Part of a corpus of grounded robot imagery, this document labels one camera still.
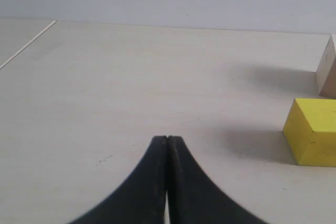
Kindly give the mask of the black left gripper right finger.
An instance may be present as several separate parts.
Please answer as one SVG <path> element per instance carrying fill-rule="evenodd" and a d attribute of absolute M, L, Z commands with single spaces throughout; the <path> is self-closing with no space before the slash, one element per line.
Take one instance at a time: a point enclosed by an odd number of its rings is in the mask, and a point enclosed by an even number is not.
<path fill-rule="evenodd" d="M 167 154 L 170 223 L 265 223 L 212 182 L 182 137 L 168 137 Z"/>

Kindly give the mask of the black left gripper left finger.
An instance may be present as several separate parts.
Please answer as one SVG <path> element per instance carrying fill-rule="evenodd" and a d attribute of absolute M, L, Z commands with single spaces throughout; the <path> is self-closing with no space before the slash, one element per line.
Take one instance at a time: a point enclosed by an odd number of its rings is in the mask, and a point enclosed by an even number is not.
<path fill-rule="evenodd" d="M 165 223 L 167 144 L 155 136 L 123 183 L 72 223 Z"/>

